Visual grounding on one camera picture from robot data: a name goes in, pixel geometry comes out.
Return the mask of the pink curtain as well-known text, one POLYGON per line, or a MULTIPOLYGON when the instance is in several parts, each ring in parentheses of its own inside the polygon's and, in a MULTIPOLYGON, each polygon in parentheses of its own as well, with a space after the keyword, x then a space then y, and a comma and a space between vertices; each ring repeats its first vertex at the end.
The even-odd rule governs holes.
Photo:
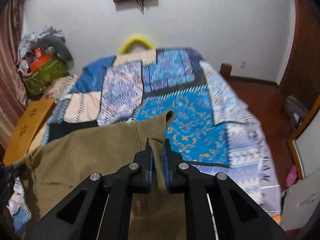
POLYGON ((1 146, 7 148, 24 113, 27 93, 17 72, 17 47, 21 40, 24 0, 10 0, 1 12, 1 146))

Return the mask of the grey bag on floor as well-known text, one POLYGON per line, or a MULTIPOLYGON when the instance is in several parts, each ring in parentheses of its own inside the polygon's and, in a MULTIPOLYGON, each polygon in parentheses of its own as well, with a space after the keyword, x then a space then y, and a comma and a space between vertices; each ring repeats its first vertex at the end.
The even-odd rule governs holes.
POLYGON ((309 111, 294 96, 285 98, 284 111, 290 119, 291 126, 296 130, 308 116, 309 111))

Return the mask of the blue patchwork bedspread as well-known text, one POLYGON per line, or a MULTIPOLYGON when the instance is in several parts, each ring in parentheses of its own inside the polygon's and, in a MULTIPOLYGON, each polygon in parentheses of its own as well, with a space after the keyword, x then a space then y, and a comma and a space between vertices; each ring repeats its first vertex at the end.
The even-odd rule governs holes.
POLYGON ((228 174, 269 215, 281 213, 281 188, 260 121, 227 81, 190 48, 150 49, 98 59, 77 79, 59 80, 51 124, 96 120, 128 124, 173 111, 165 136, 202 172, 228 174))

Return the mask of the black folded garment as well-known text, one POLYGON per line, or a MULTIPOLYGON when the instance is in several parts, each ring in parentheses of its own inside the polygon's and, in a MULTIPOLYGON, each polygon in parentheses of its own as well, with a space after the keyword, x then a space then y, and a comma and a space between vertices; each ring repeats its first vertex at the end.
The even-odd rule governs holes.
POLYGON ((68 123, 63 121, 60 124, 51 124, 49 128, 48 142, 64 137, 65 135, 77 131, 79 129, 86 129, 97 126, 98 123, 96 120, 77 123, 68 123))

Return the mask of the orange box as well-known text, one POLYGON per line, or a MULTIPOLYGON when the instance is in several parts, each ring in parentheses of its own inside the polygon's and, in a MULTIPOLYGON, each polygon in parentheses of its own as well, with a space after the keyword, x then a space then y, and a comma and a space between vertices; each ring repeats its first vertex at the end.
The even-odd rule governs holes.
POLYGON ((41 47, 36 48, 33 52, 32 61, 29 64, 30 71, 35 72, 37 69, 50 61, 51 58, 51 55, 47 54, 41 47))

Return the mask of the brown wooden door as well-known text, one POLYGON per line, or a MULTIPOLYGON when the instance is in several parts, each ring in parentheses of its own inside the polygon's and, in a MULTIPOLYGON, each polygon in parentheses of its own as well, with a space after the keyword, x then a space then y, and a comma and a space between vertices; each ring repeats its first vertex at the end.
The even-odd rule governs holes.
POLYGON ((293 44, 280 90, 310 110, 319 96, 319 13, 308 0, 295 0, 295 10, 293 44))

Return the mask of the khaki pants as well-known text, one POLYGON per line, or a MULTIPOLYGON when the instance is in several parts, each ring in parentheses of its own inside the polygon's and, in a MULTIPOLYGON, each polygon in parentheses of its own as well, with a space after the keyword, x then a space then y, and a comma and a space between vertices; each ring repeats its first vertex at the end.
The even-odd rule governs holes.
POLYGON ((15 163, 24 168, 20 180, 34 225, 90 174, 108 175, 133 161, 151 146, 155 181, 148 195, 133 197, 129 239, 185 239, 182 194, 165 188, 163 147, 173 111, 129 124, 114 124, 74 131, 27 153, 15 163))

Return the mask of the wooden headboard panel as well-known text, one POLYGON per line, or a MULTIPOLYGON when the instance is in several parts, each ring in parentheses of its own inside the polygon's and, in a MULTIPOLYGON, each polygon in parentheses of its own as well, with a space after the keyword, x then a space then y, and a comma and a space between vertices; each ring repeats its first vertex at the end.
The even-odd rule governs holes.
POLYGON ((9 139, 4 165, 10 166, 27 154, 32 140, 51 115, 54 105, 54 99, 41 99, 33 101, 26 108, 9 139))

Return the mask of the green storage bag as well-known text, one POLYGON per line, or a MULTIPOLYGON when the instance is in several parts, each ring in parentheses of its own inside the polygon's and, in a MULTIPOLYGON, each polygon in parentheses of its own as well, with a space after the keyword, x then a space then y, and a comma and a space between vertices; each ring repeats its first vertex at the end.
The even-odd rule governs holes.
POLYGON ((54 80, 69 75, 68 67, 61 59, 51 59, 30 75, 22 76, 30 97, 44 93, 54 80))

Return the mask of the pink slipper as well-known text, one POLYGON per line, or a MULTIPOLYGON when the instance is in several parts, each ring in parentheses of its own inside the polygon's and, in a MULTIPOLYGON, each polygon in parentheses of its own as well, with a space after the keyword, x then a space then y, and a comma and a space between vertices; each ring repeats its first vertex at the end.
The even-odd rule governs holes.
POLYGON ((297 168, 295 165, 293 165, 290 170, 288 175, 285 178, 285 187, 288 189, 292 185, 296 183, 298 179, 298 174, 297 174, 297 168))

